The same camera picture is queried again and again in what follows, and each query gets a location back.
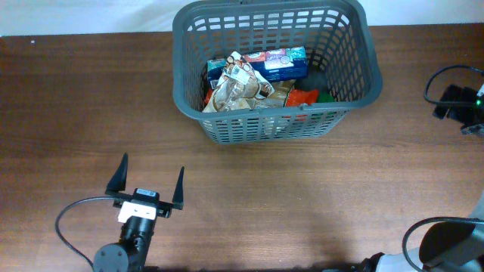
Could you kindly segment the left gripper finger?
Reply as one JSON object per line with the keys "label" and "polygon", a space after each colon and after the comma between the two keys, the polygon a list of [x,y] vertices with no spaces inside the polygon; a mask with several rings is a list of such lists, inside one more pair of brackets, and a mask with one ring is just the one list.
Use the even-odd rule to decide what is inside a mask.
{"label": "left gripper finger", "polygon": [[183,191],[184,173],[185,173],[185,167],[182,166],[178,175],[178,180],[172,197],[172,204],[174,206],[184,205],[184,191]]}
{"label": "left gripper finger", "polygon": [[126,179],[129,164],[128,153],[124,153],[121,162],[106,186],[107,192],[118,193],[126,189]]}

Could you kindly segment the brown cookie snack bag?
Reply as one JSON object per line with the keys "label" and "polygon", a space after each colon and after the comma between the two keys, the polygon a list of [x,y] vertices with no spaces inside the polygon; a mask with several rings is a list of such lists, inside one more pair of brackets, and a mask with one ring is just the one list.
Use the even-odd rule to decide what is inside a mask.
{"label": "brown cookie snack bag", "polygon": [[243,55],[233,51],[225,61],[203,113],[253,110],[274,92],[271,83]]}

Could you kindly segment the beige paper food bag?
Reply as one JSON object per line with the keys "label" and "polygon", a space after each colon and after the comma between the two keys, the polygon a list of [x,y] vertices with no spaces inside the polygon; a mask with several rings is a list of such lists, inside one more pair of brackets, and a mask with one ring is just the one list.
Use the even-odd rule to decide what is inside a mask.
{"label": "beige paper food bag", "polygon": [[295,82],[295,79],[272,82],[271,86],[275,91],[263,101],[265,105],[269,108],[284,107]]}

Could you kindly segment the grey plastic shopping basket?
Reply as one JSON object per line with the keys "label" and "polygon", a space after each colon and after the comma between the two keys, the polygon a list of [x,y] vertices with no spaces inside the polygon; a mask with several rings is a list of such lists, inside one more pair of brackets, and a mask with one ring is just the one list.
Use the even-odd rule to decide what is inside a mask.
{"label": "grey plastic shopping basket", "polygon": [[[173,97],[219,144],[317,138],[350,110],[373,103],[383,87],[364,8],[344,1],[199,1],[175,16]],[[302,46],[312,83],[330,103],[205,113],[206,64],[227,57]]]}

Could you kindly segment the green lid spice jar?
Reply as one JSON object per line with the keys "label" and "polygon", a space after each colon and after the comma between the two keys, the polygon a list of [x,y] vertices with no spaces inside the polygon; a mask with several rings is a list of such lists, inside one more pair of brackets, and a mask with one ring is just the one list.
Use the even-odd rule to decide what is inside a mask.
{"label": "green lid spice jar", "polygon": [[319,104],[333,103],[334,101],[335,101],[334,97],[326,91],[320,91],[318,94],[318,98],[316,100],[316,102]]}

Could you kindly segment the red spaghetti pasta packet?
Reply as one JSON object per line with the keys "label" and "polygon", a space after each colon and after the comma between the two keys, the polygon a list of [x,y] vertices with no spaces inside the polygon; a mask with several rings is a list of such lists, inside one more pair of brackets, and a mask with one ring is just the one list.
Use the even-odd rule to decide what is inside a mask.
{"label": "red spaghetti pasta packet", "polygon": [[[206,100],[206,106],[203,109],[204,113],[224,112],[231,110],[254,110],[254,109],[268,109],[263,102],[265,99],[257,100],[255,98],[238,98],[235,101],[226,104],[215,104],[212,96],[213,91],[209,91],[210,98]],[[298,107],[303,104],[311,105],[316,103],[319,91],[314,89],[312,91],[301,91],[293,88],[289,93],[284,107]]]}

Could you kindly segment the multicolour tissue multipack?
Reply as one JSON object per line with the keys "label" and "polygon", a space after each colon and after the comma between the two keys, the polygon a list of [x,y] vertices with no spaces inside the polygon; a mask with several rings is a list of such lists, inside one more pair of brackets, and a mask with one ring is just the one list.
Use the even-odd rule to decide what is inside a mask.
{"label": "multicolour tissue multipack", "polygon": [[287,81],[307,77],[309,65],[304,47],[280,48],[251,54],[232,52],[228,57],[207,61],[207,82],[212,89],[225,79],[244,85]]}

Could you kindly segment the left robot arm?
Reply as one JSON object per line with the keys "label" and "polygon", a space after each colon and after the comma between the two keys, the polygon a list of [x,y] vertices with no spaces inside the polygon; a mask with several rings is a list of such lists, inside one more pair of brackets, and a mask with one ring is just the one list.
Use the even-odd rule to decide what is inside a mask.
{"label": "left robot arm", "polygon": [[119,209],[117,220],[122,224],[119,240],[102,246],[94,256],[94,272],[143,271],[158,218],[169,218],[174,209],[184,207],[181,168],[171,202],[160,200],[152,190],[137,188],[127,194],[126,182],[129,157],[124,154],[105,194],[113,197],[113,206]]}

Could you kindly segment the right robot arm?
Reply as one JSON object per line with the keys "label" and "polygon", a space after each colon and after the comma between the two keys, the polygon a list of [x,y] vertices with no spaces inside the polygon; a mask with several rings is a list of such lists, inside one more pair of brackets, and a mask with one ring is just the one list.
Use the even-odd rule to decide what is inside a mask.
{"label": "right robot arm", "polygon": [[[462,134],[483,136],[483,90],[450,85],[433,115],[462,124]],[[353,271],[482,271],[483,199],[466,218],[434,217],[412,225],[404,234],[402,253],[377,253]]]}

